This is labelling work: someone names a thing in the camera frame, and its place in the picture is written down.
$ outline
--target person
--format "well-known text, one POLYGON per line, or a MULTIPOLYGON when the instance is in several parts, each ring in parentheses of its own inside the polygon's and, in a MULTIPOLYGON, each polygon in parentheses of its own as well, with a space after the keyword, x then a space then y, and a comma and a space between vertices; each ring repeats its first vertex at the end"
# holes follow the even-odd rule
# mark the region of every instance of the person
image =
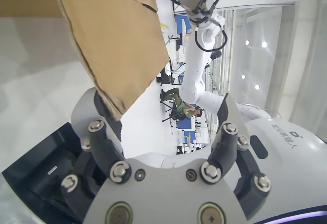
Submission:
POLYGON ((179 88, 173 88, 165 92, 161 90, 160 99, 164 100, 174 100, 176 103, 177 111, 179 113, 183 112, 187 118, 191 118, 193 115, 200 117, 202 115, 202 110, 194 108, 191 104, 184 102, 180 97, 179 88))

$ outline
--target purple light strip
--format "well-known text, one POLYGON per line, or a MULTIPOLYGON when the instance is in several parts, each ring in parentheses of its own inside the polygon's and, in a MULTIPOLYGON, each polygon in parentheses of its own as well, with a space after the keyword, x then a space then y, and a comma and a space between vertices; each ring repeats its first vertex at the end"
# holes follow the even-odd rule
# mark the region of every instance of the purple light strip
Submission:
POLYGON ((281 219, 267 222, 265 224, 281 224, 281 223, 285 223, 287 221, 294 221, 294 220, 304 219, 304 218, 308 218, 308 217, 321 217, 321 216, 325 216, 325 215, 327 215, 327 211, 310 212, 310 213, 295 215, 295 216, 291 216, 291 217, 284 217, 281 219))

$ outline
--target office chair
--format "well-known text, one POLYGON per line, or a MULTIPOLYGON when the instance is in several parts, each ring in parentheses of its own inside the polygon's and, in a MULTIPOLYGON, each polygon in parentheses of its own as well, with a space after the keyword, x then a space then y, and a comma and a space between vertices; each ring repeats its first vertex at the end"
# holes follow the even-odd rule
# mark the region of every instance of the office chair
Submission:
POLYGON ((167 106, 169 108, 169 110, 167 110, 166 112, 168 111, 171 111, 170 115, 168 118, 166 118, 165 120, 162 120, 162 122, 165 122, 169 119, 173 119, 173 120, 179 120, 179 121, 182 121, 186 118, 185 114, 183 111, 179 112, 177 111, 177 106, 175 104, 175 102, 173 103, 173 106, 170 107, 169 105, 165 104, 164 103, 164 100, 163 101, 160 101, 160 103, 162 103, 163 105, 167 106))

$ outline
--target metal bolt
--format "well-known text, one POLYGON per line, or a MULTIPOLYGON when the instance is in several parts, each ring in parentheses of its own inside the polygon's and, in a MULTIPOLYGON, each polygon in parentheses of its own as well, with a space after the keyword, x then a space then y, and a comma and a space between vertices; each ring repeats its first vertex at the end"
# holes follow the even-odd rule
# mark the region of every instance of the metal bolt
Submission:
POLYGON ((62 183, 61 185, 67 189, 67 192, 70 193, 72 192, 76 186, 77 186, 77 183, 78 183, 78 178, 75 174, 70 174, 68 176, 66 176, 64 178, 64 180, 62 180, 62 183))
POLYGON ((227 128, 227 130, 228 130, 229 132, 234 132, 234 131, 236 131, 236 127, 235 127, 233 124, 228 124, 228 125, 226 126, 226 128, 227 128))
POLYGON ((187 170, 187 172, 186 172, 186 178, 190 182, 194 182, 196 180, 196 178, 197 178, 196 171, 193 170, 193 169, 187 170))
POLYGON ((110 224, 128 224, 130 221, 130 214, 125 207, 119 206, 113 209, 109 216, 110 224))
POLYGON ((261 187, 269 187, 269 180, 266 179, 266 176, 259 177, 258 185, 261 187))
POLYGON ((115 183, 121 183, 123 181, 123 177, 126 174, 126 171, 130 168, 128 163, 125 161, 116 162, 110 170, 110 179, 115 183))
POLYGON ((248 139, 245 136, 241 136, 238 138, 238 144, 239 145, 247 145, 248 139))
POLYGON ((69 189, 74 185, 74 181, 71 178, 67 178, 66 180, 62 181, 62 185, 65 189, 69 189))
POLYGON ((215 166, 209 165, 207 168, 204 169, 206 175, 210 176, 212 179, 217 177, 218 172, 215 166))
POLYGON ((201 206, 198 212, 198 223, 200 224, 224 224, 224 214, 222 210, 213 203, 201 206))
POLYGON ((202 179, 206 182, 214 184, 217 183, 221 178, 221 170, 208 162, 205 162, 201 166, 202 179))
POLYGON ((89 131, 90 132, 96 132, 102 129, 104 126, 104 122, 99 120, 99 121, 93 121, 89 124, 89 131))
POLYGON ((229 133, 230 135, 235 135, 237 133, 237 128, 234 124, 232 123, 225 123, 223 125, 223 129, 224 131, 226 131, 227 133, 229 133))
POLYGON ((141 182, 145 178, 145 171, 143 169, 138 169, 134 176, 135 180, 141 182))
POLYGON ((90 139, 85 139, 84 140, 84 144, 82 145, 82 149, 84 149, 84 150, 88 150, 88 149, 90 149, 91 147, 90 147, 90 139))
POLYGON ((256 187, 262 192, 268 192, 271 190, 271 182, 267 176, 260 176, 259 178, 254 176, 253 179, 256 187))
POLYGON ((113 171, 113 175, 116 177, 123 177, 125 173, 126 173, 126 169, 122 164, 117 166, 113 171))
POLYGON ((133 211, 126 203, 116 203, 107 212, 106 224, 132 224, 133 211))

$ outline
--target green shirt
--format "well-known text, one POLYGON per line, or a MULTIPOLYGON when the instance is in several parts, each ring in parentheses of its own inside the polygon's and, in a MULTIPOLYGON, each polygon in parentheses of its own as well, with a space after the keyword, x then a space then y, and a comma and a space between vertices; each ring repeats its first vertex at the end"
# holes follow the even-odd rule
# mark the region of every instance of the green shirt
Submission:
POLYGON ((182 102, 181 105, 177 107, 177 111, 179 113, 182 112, 182 115, 185 115, 187 118, 191 118, 193 116, 193 112, 191 110, 189 110, 187 114, 183 112, 184 109, 190 109, 190 108, 191 107, 188 107, 187 105, 185 105, 184 102, 182 102))

